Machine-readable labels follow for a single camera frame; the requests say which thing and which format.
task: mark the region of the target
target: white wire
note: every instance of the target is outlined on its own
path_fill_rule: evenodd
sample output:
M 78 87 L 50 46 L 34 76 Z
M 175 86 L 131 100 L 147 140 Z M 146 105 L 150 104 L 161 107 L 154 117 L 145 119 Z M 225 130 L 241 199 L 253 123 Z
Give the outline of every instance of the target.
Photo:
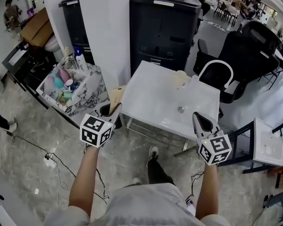
M 56 168 L 57 168 L 57 172 L 58 172 L 58 195 L 59 195 L 60 187 L 61 187 L 63 190 L 67 190 L 68 187 L 67 187 L 66 183 L 61 183 L 61 182 L 60 182 L 60 173 L 59 173 L 59 170 L 58 170 L 58 165 L 56 165 Z M 58 205 L 58 209 L 61 210 L 60 205 L 59 205 L 59 203 L 58 203 L 58 195 L 57 195 L 57 205 Z

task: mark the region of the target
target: forearm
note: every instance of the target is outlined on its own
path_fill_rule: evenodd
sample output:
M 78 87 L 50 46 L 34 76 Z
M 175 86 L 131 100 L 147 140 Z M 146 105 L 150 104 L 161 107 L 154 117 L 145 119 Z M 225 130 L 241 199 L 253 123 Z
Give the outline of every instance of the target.
M 218 214 L 219 182 L 216 165 L 205 165 L 200 195 L 196 206 L 196 218 L 201 220 L 211 214 Z
M 87 148 L 69 196 L 69 206 L 83 209 L 89 217 L 93 203 L 99 150 L 99 148 L 93 146 Z

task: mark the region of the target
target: cable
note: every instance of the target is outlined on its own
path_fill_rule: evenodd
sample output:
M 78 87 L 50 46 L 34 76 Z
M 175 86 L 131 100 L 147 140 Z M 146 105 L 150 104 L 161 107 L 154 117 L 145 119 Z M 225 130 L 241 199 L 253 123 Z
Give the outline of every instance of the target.
M 47 152 L 46 155 L 45 155 L 45 158 L 50 158 L 51 155 L 54 155 L 56 158 L 58 158 L 59 161 L 63 164 L 63 166 L 66 167 L 66 168 L 68 169 L 68 171 L 70 171 L 71 174 L 76 178 L 75 174 L 69 169 L 69 167 L 66 166 L 66 165 L 62 162 L 62 160 L 61 160 L 57 155 L 55 155 L 54 153 L 49 153 L 49 152 Z
M 30 142 L 30 141 L 28 141 L 28 140 L 26 140 L 26 139 L 24 139 L 24 138 L 22 138 L 22 137 L 14 136 L 13 134 L 11 134 L 11 133 L 9 133 L 9 132 L 7 132 L 7 134 L 13 137 L 13 139 L 12 139 L 13 142 L 15 142 L 15 139 L 16 139 L 16 138 L 19 138 L 19 139 L 21 139 L 21 140 L 26 141 L 27 143 L 30 143 L 30 144 L 32 144 L 32 145 L 38 147 L 39 149 L 43 150 L 44 152 L 48 153 L 48 151 L 46 151 L 46 150 L 43 149 L 42 147 L 39 147 L 38 145 L 36 145 L 36 144 L 34 144 L 34 143 L 32 143 L 32 142 Z
M 188 200 L 189 197 L 194 196 L 194 192 L 193 192 L 194 182 L 196 180 L 198 180 L 203 174 L 204 174 L 204 171 L 203 172 L 198 172 L 195 175 L 191 176 L 191 180 L 192 180 L 191 194 L 187 197 L 186 201 Z
M 254 220 L 253 224 L 251 226 L 254 226 L 254 223 L 256 222 L 256 220 L 261 216 L 261 214 L 263 213 L 264 209 L 262 210 L 262 212 L 259 214 L 258 217 L 256 217 L 256 219 Z
M 104 184 L 104 182 L 103 182 L 103 180 L 102 180 L 102 177 L 100 176 L 100 172 L 99 172 L 99 170 L 98 170 L 98 169 L 96 169 L 96 171 L 97 171 L 97 173 L 99 174 L 100 181 L 102 182 L 103 187 L 104 187 L 103 198 L 104 198 L 104 199 L 110 199 L 108 195 L 105 195 L 106 188 L 105 188 L 105 184 Z
M 66 183 L 61 183 L 61 182 L 60 182 L 60 173 L 59 173 L 59 171 L 58 171 L 58 165 L 56 166 L 56 168 L 57 168 L 57 172 L 58 172 L 58 195 L 59 195 L 60 187 L 61 187 L 63 190 L 67 190 L 67 189 L 68 189 L 68 186 L 66 185 Z M 57 205 L 58 205 L 58 209 L 61 210 L 60 205 L 59 205 L 59 203 L 58 203 L 58 195 L 57 195 Z
M 68 171 L 76 178 L 76 175 L 69 169 L 69 167 L 66 166 L 66 165 L 62 162 L 62 160 L 61 160 L 57 155 L 55 155 L 54 153 L 50 153 L 50 152 L 46 151 L 44 148 L 42 148 L 42 147 L 40 147 L 40 146 L 38 146 L 38 145 L 36 145 L 36 144 L 34 144 L 34 143 L 32 143 L 32 142 L 26 140 L 26 139 L 24 139 L 24 138 L 22 138 L 22 137 L 20 137 L 20 136 L 14 136 L 12 133 L 10 133 L 10 132 L 8 132 L 8 131 L 7 131 L 7 134 L 8 134 L 9 136 L 13 137 L 13 138 L 12 138 L 12 142 L 13 142 L 13 143 L 15 142 L 16 138 L 19 138 L 19 139 L 21 139 L 21 140 L 23 140 L 23 141 L 26 141 L 27 143 L 29 143 L 29 144 L 31 144 L 31 145 L 33 145 L 33 146 L 35 146 L 35 147 L 38 147 L 39 149 L 43 150 L 44 152 L 46 152 L 45 158 L 48 158 L 48 159 L 49 159 L 51 155 L 54 155 L 54 156 L 55 156 L 56 158 L 58 158 L 58 160 L 63 164 L 63 166 L 66 167 L 66 168 L 68 169 Z M 104 187 L 104 197 L 102 198 L 102 197 L 101 197 L 100 195 L 98 195 L 96 192 L 94 192 L 94 194 L 97 195 L 99 198 L 101 198 L 101 199 L 105 202 L 105 204 L 107 204 L 107 202 L 105 201 L 105 199 L 109 199 L 109 196 L 108 196 L 108 195 L 105 195 L 105 192 L 106 192 L 106 190 L 105 190 L 105 184 L 104 184 L 104 182 L 103 182 L 103 180 L 102 180 L 102 178 L 101 178 L 101 174 L 100 174 L 99 170 L 96 169 L 96 171 L 97 171 L 97 173 L 99 174 L 100 181 L 102 182 L 103 187 Z
M 261 213 L 259 214 L 259 216 L 258 217 L 256 217 L 256 219 L 254 220 L 254 222 L 253 222 L 253 224 L 251 225 L 251 226 L 254 226 L 254 223 L 257 221 L 257 219 L 262 215 L 262 213 L 263 213 L 263 211 L 264 211 L 264 209 L 266 209 L 266 208 L 263 208 L 263 210 L 261 211 Z

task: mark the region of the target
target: paper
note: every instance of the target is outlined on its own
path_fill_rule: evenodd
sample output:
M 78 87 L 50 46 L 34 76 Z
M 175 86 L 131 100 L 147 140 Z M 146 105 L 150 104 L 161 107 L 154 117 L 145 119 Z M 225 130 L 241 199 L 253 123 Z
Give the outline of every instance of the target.
M 26 53 L 26 50 L 18 50 L 13 56 L 12 58 L 8 61 L 10 63 L 11 66 L 14 66 L 18 60 Z
M 109 114 L 111 114 L 114 110 L 114 108 L 121 103 L 123 94 L 126 90 L 126 85 L 117 87 L 115 89 L 113 89 L 110 93 L 111 98 L 110 98 L 110 110 L 109 110 Z

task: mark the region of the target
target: plastic bottle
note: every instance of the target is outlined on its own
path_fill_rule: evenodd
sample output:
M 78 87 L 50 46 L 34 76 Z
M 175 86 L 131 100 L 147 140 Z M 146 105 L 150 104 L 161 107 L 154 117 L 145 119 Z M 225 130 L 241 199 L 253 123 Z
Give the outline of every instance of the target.
M 74 49 L 76 51 L 75 58 L 76 58 L 77 63 L 80 66 L 80 69 L 83 70 L 85 73 L 88 72 L 88 66 L 86 64 L 84 55 L 80 52 L 80 50 L 77 47 L 75 47 Z

